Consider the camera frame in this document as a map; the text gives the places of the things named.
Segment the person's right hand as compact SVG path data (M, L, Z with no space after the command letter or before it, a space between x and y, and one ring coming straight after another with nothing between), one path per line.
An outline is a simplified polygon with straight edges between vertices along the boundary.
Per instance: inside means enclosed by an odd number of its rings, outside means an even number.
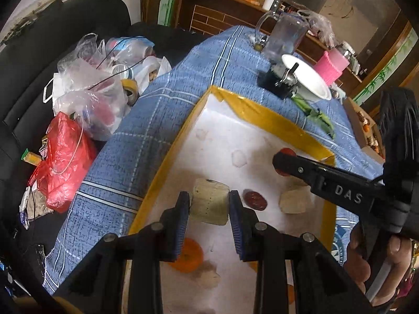
M412 241L404 237L391 237L386 255L373 267L362 257L359 250L362 243L363 232L361 225L357 224L350 234L344 269L361 292L370 298L373 307L386 307L393 301L399 284L410 269Z

